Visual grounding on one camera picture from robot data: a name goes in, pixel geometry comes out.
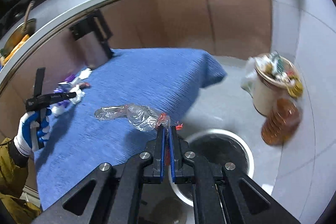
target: wooden handle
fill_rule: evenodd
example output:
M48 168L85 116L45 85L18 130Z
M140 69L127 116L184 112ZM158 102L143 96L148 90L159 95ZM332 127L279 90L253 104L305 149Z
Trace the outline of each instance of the wooden handle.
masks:
M35 4L35 1L32 0L31 2L29 2L29 5L28 5L28 8L26 10L26 14L25 14L25 20L24 20L24 23L23 23L23 26L22 26L22 30L26 30L26 26L27 26L27 21L28 21L28 16L29 16L29 13L30 13L30 10L33 8Z

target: gloved hand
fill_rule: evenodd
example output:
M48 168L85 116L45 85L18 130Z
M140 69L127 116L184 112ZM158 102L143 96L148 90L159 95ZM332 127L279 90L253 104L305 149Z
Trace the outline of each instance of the gloved hand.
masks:
M47 142L50 137L49 133L49 115L51 115L51 110L47 108L45 118L41 122L41 127L36 132L37 140L39 142ZM19 129L17 135L14 137L14 144L18 151L26 157L32 152L32 139L31 139L31 128L38 128L40 125L36 121L40 116L40 111L30 111L23 115L20 119Z

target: silver bolt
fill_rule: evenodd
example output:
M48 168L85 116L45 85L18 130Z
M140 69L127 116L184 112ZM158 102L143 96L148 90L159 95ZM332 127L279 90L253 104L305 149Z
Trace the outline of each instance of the silver bolt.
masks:
M140 158L142 158L143 160L148 159L150 156L151 154L149 154L148 152L140 153Z
M107 171L108 169L110 169L110 164L108 164L108 163L103 163L103 164L100 164L99 165L99 169L101 170L101 171Z
M228 170L234 170L236 168L236 165L232 162L225 163L225 168Z
M184 155L185 155L185 157L188 158L188 159L195 158L195 156L196 156L195 153L192 152L192 151L188 151L188 152L186 152Z

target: brown translucent bottle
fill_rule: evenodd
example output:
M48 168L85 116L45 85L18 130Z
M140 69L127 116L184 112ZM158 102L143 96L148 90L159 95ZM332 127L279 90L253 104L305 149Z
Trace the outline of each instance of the brown translucent bottle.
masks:
M281 145L293 136L302 118L301 102L290 96L276 100L268 115L261 136L268 145Z

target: white rim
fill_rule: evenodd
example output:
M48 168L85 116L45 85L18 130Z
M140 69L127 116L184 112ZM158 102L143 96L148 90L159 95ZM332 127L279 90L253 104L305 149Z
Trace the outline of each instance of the white rim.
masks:
M241 148L244 150L246 156L247 156L247 163L248 163L248 167L247 167L247 175L250 178L253 178L253 174L254 174L254 159L253 159L253 155L251 152L251 149L248 147L248 145L246 144L246 142L239 136L237 136L236 134L227 131L227 130L223 130L223 129L209 129L206 131L202 131L196 134L193 134L189 137L187 137L185 139L185 141L187 141L188 143L193 142L205 135L209 134L209 131L211 131L214 134L221 134L221 135L226 135L234 140L236 140L240 145ZM182 192L180 191L180 189L178 188L178 186L173 182L172 177L171 177L171 169L169 168L169 183L171 188L173 189L174 193L178 196L179 199L181 199L185 204L193 207L194 203L192 200L188 199L186 196L184 196L182 194Z

